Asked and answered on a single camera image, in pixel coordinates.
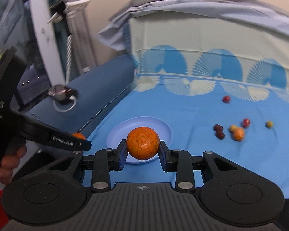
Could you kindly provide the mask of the person's left hand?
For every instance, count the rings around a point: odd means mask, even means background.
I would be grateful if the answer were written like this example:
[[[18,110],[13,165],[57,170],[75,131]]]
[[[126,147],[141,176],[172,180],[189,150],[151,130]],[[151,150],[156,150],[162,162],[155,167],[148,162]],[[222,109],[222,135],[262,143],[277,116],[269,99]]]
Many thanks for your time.
[[[20,164],[20,159],[26,155],[26,146],[20,146],[12,154],[5,155],[0,162],[0,183],[8,185],[12,182],[13,170]]]

